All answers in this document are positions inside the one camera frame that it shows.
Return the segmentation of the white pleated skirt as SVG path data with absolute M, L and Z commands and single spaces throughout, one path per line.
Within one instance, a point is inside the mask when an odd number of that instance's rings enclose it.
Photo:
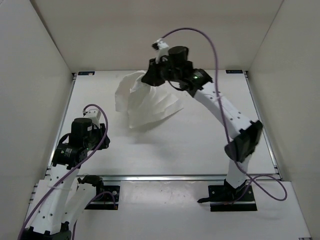
M 162 121 L 183 107 L 182 101 L 163 86 L 142 82 L 146 72 L 138 70 L 123 77 L 115 94 L 115 111 L 127 113 L 131 129 Z

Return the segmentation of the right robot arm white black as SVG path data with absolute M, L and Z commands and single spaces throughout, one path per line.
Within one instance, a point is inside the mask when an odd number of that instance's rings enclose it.
M 194 68 L 188 60 L 189 49 L 185 46 L 169 47 L 153 44 L 156 57 L 150 59 L 142 82 L 153 87 L 175 82 L 178 91 L 186 91 L 193 99 L 206 107 L 227 128 L 224 151 L 230 161 L 225 179 L 224 195 L 236 200 L 242 195 L 246 182 L 249 160 L 260 141 L 263 125 L 242 115 L 217 89 L 217 80 L 205 70 Z

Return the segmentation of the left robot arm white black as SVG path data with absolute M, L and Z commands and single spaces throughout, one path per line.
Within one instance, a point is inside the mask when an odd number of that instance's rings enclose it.
M 73 120 L 71 131 L 55 150 L 47 192 L 27 216 L 18 239 L 74 239 L 79 215 L 92 201 L 109 193 L 101 177 L 77 175 L 84 162 L 109 144 L 107 122 L 101 123 L 97 116 Z

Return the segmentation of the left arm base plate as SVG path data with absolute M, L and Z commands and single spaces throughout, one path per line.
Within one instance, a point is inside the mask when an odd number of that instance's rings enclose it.
M 119 209 L 121 186 L 119 182 L 104 182 L 104 194 L 90 202 L 85 210 L 116 211 Z

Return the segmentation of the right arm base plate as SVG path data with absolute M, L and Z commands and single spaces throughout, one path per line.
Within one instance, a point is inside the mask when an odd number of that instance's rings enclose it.
M 235 196 L 224 185 L 209 185 L 208 197 L 200 198 L 199 204 L 209 203 L 211 212 L 255 212 L 258 210 L 253 188 L 248 186 Z

